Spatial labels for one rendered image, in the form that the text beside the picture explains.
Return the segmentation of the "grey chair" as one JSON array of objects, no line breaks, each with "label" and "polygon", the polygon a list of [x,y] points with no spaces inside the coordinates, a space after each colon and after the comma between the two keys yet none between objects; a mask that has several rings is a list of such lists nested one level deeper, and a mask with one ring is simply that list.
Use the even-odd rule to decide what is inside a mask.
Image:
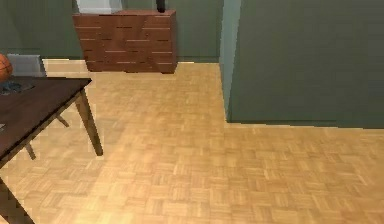
[{"label": "grey chair", "polygon": [[[13,76],[31,76],[31,77],[46,77],[46,70],[43,60],[40,55],[20,55],[20,54],[7,54],[7,58],[13,67]],[[64,126],[69,127],[67,121],[61,116],[57,116]],[[30,158],[36,158],[33,148],[30,143],[25,146]]]}]

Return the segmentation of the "pale grey box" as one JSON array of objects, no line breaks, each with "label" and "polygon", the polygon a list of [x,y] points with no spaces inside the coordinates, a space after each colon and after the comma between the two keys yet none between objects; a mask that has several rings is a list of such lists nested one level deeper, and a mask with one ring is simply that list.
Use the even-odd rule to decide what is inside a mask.
[{"label": "pale grey box", "polygon": [[112,14],[123,9],[121,0],[76,0],[80,13]]}]

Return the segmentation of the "reddish brown chest of drawers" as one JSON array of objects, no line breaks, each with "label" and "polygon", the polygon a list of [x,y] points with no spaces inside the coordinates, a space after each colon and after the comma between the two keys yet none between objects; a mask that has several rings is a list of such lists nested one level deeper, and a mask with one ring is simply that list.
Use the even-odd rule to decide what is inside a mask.
[{"label": "reddish brown chest of drawers", "polygon": [[175,72],[177,24],[174,10],[76,13],[72,18],[89,71]]}]

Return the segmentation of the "orange basketball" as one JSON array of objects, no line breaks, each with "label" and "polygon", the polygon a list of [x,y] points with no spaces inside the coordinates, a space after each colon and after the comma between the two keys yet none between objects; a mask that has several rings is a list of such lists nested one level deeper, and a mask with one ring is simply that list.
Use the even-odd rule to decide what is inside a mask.
[{"label": "orange basketball", "polygon": [[0,54],[0,82],[6,81],[12,74],[13,67],[9,59]]}]

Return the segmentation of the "dark brown wooden table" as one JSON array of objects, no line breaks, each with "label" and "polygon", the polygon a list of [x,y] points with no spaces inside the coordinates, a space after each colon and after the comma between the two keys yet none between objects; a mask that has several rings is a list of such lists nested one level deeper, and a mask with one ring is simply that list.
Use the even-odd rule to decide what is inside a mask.
[{"label": "dark brown wooden table", "polygon": [[96,155],[103,155],[85,93],[90,78],[14,77],[13,81],[34,88],[0,96],[0,123],[5,125],[0,131],[0,169],[73,102]]}]

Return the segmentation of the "dark blue flat object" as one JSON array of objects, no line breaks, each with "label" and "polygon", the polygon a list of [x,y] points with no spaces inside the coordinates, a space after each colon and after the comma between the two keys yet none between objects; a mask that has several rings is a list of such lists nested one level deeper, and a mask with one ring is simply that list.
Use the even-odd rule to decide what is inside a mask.
[{"label": "dark blue flat object", "polygon": [[0,95],[6,96],[11,93],[21,93],[26,90],[33,89],[34,85],[32,84],[20,84],[13,81],[5,81],[0,83]]}]

